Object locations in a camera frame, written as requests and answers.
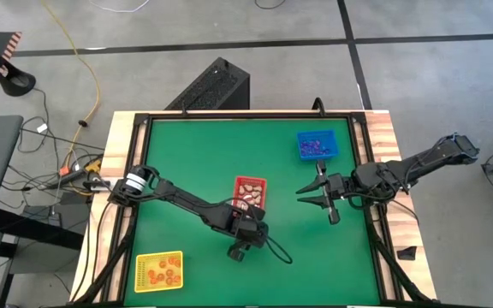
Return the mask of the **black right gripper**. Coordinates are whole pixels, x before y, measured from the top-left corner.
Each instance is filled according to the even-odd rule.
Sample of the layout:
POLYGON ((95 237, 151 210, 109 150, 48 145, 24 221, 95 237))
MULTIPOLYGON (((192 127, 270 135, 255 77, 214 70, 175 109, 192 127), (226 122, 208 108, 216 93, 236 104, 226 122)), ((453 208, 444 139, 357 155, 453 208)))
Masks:
POLYGON ((335 207, 334 200, 341 198, 345 193, 342 176, 340 174, 327 174, 327 168, 323 160, 316 162, 317 175, 313 182, 302 187, 296 194, 308 193, 322 189, 323 195, 316 197, 298 198, 299 202, 314 204, 328 212, 328 218, 331 225, 337 224, 341 218, 335 207))

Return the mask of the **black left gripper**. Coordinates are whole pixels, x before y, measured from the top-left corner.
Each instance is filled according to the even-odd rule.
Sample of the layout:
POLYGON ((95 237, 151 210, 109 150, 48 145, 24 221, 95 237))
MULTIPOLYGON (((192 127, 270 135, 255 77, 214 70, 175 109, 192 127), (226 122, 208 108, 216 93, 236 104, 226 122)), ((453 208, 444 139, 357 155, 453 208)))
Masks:
POLYGON ((269 227, 263 222, 265 211, 251 206, 247 210, 235 210, 230 233, 235 242, 228 249, 228 257, 241 262, 252 246, 262 248, 267 240, 269 227))

